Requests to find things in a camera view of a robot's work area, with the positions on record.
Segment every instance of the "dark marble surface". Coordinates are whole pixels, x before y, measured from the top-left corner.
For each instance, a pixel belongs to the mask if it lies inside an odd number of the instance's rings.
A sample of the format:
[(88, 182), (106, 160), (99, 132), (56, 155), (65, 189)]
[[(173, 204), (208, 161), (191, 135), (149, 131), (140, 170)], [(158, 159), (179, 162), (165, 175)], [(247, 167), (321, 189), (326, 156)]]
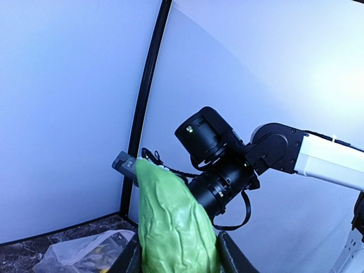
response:
[(114, 215), (63, 232), (0, 246), (0, 273), (33, 272), (33, 266), (40, 262), (51, 244), (96, 235), (110, 229), (136, 231), (135, 227)]

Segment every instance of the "green plush toy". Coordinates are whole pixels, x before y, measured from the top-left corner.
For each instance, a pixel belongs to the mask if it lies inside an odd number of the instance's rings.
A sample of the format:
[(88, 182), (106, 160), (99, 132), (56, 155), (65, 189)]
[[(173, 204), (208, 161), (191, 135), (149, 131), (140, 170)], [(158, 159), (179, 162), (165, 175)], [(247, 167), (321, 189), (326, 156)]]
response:
[(135, 170), (143, 273), (220, 273), (211, 221), (183, 181), (145, 159)]

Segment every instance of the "black vertical post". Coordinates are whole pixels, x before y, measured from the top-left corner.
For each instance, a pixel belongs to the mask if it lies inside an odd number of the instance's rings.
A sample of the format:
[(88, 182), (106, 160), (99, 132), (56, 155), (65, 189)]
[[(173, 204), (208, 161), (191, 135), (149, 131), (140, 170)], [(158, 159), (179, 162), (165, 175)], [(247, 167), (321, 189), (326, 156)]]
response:
[[(164, 28), (166, 27), (168, 13), (171, 8), (172, 0), (162, 0), (159, 9), (157, 21), (155, 23), (152, 40), (149, 46), (146, 65), (144, 67), (142, 81), (136, 102), (133, 126), (131, 128), (129, 148), (127, 153), (133, 157), (138, 156), (140, 138), (142, 136), (142, 128), (144, 117), (147, 110), (150, 87), (152, 84), (155, 64), (157, 62), (159, 47), (162, 42)], [(131, 191), (133, 189), (133, 181), (124, 177), (123, 189), (121, 194), (120, 216), (129, 220), (129, 207), (131, 199)]]

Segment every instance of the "white wall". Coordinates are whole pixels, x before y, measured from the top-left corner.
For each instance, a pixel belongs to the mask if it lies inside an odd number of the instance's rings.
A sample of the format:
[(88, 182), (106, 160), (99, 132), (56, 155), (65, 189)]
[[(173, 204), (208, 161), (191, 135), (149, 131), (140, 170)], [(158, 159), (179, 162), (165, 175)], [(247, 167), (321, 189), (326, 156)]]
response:
[(0, 243), (116, 212), (160, 1), (0, 5)]
[[(364, 5), (353, 1), (187, 1), (173, 4), (142, 146), (193, 171), (175, 129), (205, 105), (248, 142), (280, 122), (364, 146)], [(250, 222), (231, 236), (262, 272), (328, 272), (350, 229), (358, 192), (268, 171), (248, 192)], [(132, 218), (137, 219), (138, 190)], [(218, 224), (238, 224), (229, 204)]]

